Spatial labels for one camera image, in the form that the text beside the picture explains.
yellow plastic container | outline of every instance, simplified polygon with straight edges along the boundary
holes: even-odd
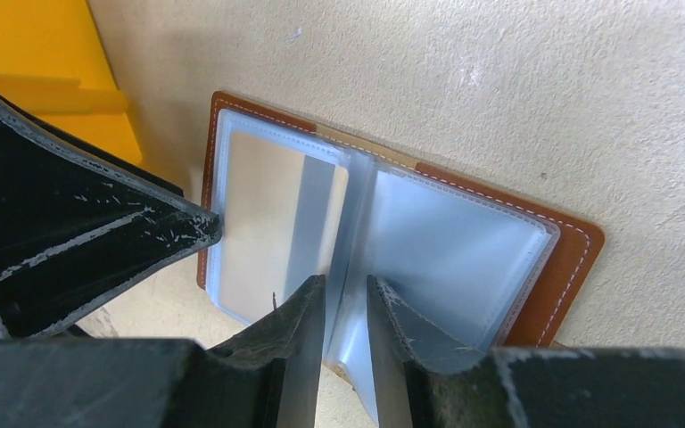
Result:
[[[0,1],[0,95],[141,166],[127,99],[85,0]]]

black plastic part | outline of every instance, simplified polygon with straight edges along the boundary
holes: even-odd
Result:
[[[324,278],[212,350],[186,340],[0,341],[0,427],[314,426]]]
[[[685,427],[685,350],[462,345],[368,278],[379,424]]]
[[[131,169],[0,98],[0,337],[59,333],[219,240],[216,214]]]

card holder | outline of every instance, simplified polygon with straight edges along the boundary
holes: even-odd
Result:
[[[466,346],[547,346],[604,243],[591,223],[271,107],[216,93],[199,285],[250,324],[327,275],[324,355],[376,420],[366,278]]]

brown leather edge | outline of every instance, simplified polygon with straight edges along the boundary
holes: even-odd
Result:
[[[313,122],[270,109],[256,103],[231,95],[227,92],[217,91],[211,96],[211,112],[209,124],[209,136],[206,141],[206,161],[203,165],[203,185],[201,187],[201,206],[211,209],[211,187],[214,183],[214,152],[216,150],[217,117],[222,109],[236,109],[258,118],[278,121],[281,124],[297,130],[315,134],[317,126]],[[208,250],[198,252],[198,274],[195,278],[198,286],[206,288],[206,256]]]
[[[506,346],[549,346],[605,244],[603,231],[587,221],[423,162],[417,164],[416,171],[558,225],[556,247],[503,342]]]

beige speckled surface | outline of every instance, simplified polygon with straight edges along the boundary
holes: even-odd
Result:
[[[598,222],[609,243],[557,339],[685,346],[685,1],[90,4],[150,165],[191,195],[211,92],[250,95]],[[227,338],[191,270],[107,324]],[[367,424],[324,379],[319,426]]]

